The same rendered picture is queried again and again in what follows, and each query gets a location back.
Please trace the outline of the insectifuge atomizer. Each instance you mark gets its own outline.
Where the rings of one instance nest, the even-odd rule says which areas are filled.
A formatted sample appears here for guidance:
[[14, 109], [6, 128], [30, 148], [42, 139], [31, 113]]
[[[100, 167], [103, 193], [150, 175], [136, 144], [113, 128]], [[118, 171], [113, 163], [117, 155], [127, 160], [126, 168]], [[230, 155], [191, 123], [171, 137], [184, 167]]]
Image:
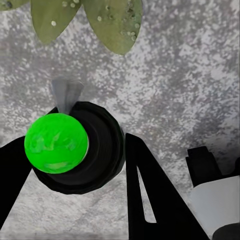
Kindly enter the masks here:
[[28, 129], [24, 150], [39, 181], [64, 195], [102, 188], [126, 168], [126, 139], [102, 106], [77, 101], [84, 86], [69, 78], [50, 82], [56, 107]]

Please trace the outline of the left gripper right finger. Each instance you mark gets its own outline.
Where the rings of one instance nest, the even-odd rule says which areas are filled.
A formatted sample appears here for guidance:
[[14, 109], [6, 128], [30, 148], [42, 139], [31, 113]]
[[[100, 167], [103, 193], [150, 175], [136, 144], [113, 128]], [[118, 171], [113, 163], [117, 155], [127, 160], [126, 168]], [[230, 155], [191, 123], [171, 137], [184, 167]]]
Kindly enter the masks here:
[[[146, 143], [124, 136], [129, 240], [210, 240]], [[145, 220], [137, 167], [156, 223]]]

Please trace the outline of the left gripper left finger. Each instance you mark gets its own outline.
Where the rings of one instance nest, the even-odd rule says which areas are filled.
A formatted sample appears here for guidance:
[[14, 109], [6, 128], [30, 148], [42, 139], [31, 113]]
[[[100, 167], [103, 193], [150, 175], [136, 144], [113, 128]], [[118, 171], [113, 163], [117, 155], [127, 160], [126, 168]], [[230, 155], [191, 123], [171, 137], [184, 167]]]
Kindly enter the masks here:
[[0, 148], [0, 230], [32, 170], [24, 142], [22, 136]]

